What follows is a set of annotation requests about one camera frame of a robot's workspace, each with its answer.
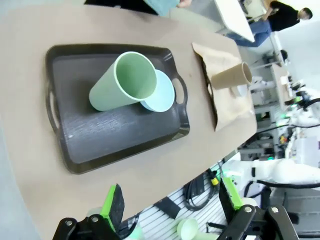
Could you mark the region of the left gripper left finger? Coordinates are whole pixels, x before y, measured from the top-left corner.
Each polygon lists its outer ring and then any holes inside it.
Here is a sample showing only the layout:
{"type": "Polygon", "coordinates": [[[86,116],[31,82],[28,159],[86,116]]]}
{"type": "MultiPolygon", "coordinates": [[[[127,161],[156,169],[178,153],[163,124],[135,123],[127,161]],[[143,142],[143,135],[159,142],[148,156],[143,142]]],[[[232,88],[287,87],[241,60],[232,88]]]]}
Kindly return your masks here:
{"type": "Polygon", "coordinates": [[[119,240],[118,229],[122,222],[125,202],[121,186],[112,185],[100,213],[82,221],[66,217],[60,220],[54,240],[119,240]]]}

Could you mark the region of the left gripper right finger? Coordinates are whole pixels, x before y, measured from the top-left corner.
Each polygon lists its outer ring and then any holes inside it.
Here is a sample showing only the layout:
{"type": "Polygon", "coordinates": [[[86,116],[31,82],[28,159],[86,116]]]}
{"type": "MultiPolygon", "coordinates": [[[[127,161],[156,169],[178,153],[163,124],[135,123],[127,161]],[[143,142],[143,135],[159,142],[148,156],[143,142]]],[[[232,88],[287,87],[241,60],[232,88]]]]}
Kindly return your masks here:
{"type": "Polygon", "coordinates": [[[261,240],[298,240],[298,234],[282,205],[271,205],[266,210],[244,204],[229,177],[220,180],[219,200],[227,226],[219,240],[244,240],[248,236],[261,240]]]}

